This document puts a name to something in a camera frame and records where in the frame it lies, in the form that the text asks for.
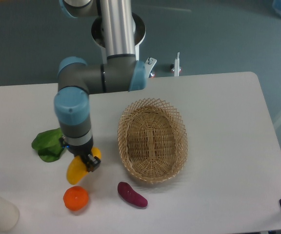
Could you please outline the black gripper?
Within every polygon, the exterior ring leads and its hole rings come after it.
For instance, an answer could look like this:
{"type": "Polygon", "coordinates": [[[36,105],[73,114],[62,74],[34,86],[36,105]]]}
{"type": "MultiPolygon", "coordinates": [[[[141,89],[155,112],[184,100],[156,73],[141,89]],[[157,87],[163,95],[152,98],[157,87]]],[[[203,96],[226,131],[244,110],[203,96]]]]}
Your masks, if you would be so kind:
{"type": "Polygon", "coordinates": [[[65,141],[65,137],[59,138],[60,145],[63,149],[67,148],[70,153],[75,156],[80,156],[84,163],[87,172],[93,172],[100,166],[100,159],[97,156],[93,156],[92,148],[93,142],[89,141],[83,145],[71,145],[65,141]]]}

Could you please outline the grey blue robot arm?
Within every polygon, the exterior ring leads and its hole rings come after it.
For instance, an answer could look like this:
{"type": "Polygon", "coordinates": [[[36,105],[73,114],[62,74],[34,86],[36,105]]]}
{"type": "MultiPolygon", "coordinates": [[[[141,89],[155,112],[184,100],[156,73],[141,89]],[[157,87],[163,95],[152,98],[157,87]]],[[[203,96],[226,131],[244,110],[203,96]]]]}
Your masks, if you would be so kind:
{"type": "Polygon", "coordinates": [[[144,62],[136,59],[131,2],[99,0],[95,7],[101,17],[106,63],[88,65],[78,57],[65,58],[59,66],[54,97],[62,143],[80,157],[89,172],[100,165],[92,154],[90,95],[142,90],[148,79],[144,62]]]}

